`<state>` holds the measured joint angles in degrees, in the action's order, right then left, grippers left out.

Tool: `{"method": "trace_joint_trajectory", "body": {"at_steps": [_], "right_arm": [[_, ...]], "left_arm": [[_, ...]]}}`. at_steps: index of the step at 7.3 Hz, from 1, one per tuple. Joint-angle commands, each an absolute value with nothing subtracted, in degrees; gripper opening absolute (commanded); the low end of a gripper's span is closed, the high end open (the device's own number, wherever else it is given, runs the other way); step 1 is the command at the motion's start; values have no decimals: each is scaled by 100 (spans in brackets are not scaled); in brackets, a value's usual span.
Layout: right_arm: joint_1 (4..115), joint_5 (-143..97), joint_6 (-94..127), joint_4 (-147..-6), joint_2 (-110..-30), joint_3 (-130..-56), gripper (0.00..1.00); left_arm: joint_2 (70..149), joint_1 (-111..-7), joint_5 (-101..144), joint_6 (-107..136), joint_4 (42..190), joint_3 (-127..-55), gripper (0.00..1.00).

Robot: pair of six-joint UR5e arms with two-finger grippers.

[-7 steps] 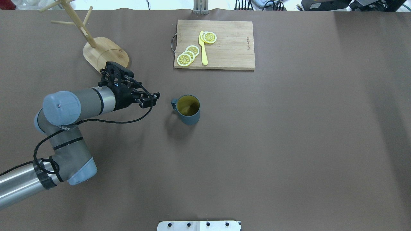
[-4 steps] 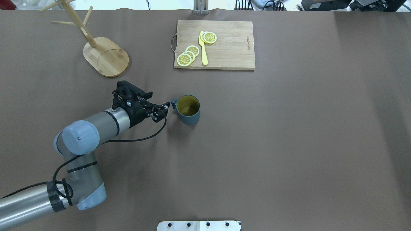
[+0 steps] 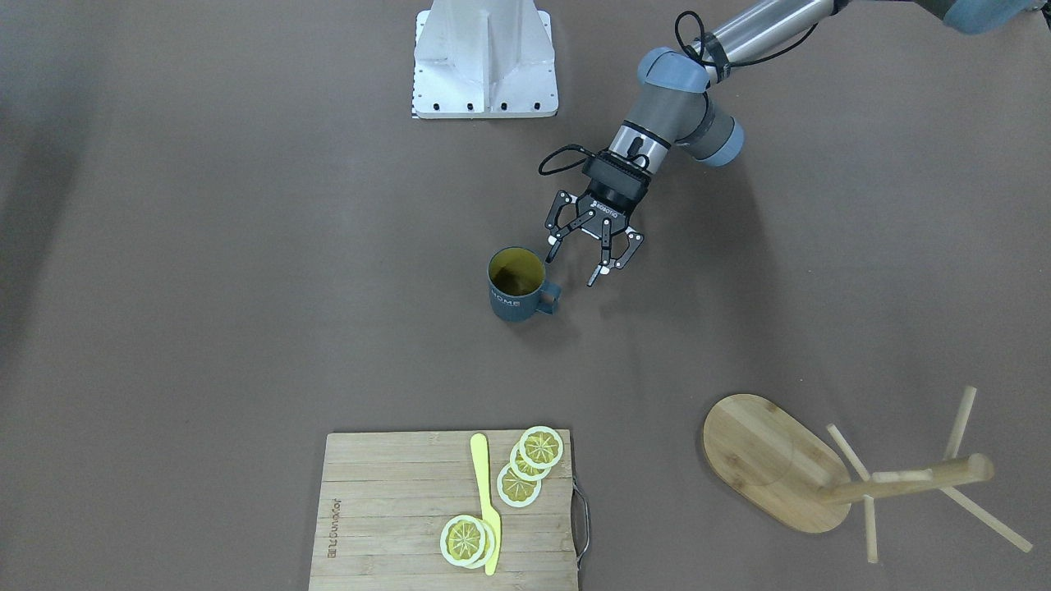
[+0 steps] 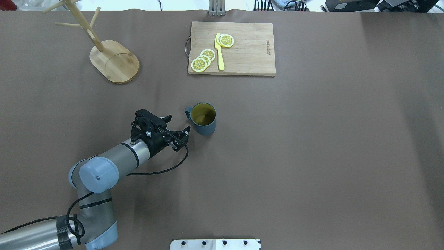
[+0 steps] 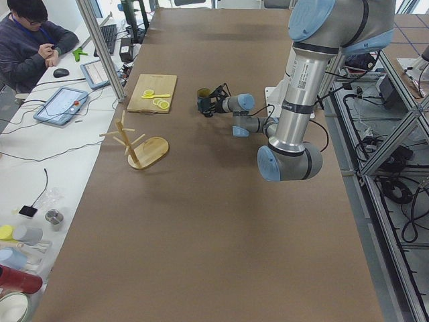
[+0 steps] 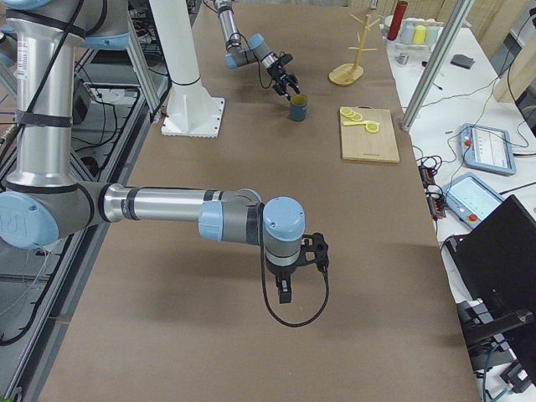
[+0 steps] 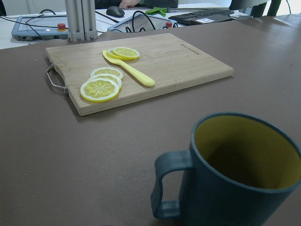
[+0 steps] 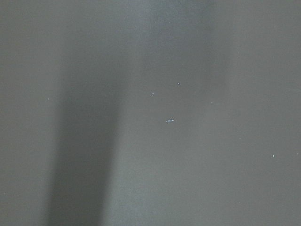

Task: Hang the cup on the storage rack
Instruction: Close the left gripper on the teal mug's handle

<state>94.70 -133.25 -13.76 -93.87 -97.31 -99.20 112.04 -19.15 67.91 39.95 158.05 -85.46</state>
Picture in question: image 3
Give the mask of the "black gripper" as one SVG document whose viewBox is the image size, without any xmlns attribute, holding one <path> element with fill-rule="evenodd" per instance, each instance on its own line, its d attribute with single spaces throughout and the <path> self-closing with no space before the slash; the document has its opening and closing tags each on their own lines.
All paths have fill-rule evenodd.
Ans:
<svg viewBox="0 0 1051 591">
<path fill-rule="evenodd" d="M 577 229 L 599 239 L 599 264 L 586 282 L 588 287 L 592 287 L 598 277 L 627 266 L 631 258 L 645 243 L 645 235 L 631 225 L 631 215 L 650 190 L 652 176 L 612 151 L 590 152 L 586 158 L 568 167 L 577 166 L 582 167 L 582 174 L 589 177 L 590 182 L 579 198 L 564 190 L 556 192 L 545 220 L 549 231 L 545 262 L 554 261 L 562 241 Z M 571 206 L 576 217 L 561 224 L 559 220 L 563 210 Z M 609 228 L 601 229 L 605 218 Z M 626 233 L 626 248 L 620 254 L 613 254 L 614 236 L 619 233 Z"/>
</svg>

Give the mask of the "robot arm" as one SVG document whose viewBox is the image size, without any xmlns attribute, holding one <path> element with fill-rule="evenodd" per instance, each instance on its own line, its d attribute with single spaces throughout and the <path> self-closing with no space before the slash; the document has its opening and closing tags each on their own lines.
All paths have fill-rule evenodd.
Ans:
<svg viewBox="0 0 1051 591">
<path fill-rule="evenodd" d="M 675 48 L 659 46 L 642 57 L 639 98 L 609 146 L 600 151 L 562 146 L 562 152 L 581 152 L 578 164 L 589 183 L 580 195 L 555 193 L 545 220 L 547 263 L 569 235 L 579 232 L 600 243 L 589 285 L 623 269 L 645 240 L 631 225 L 631 215 L 668 152 L 682 149 L 698 163 L 723 166 L 743 149 L 746 133 L 714 103 L 712 87 L 731 72 L 791 52 L 844 7 L 843 1 L 758 1 L 712 30 L 695 12 L 684 11 L 695 20 L 697 36 L 691 41 L 678 36 Z"/>
</svg>

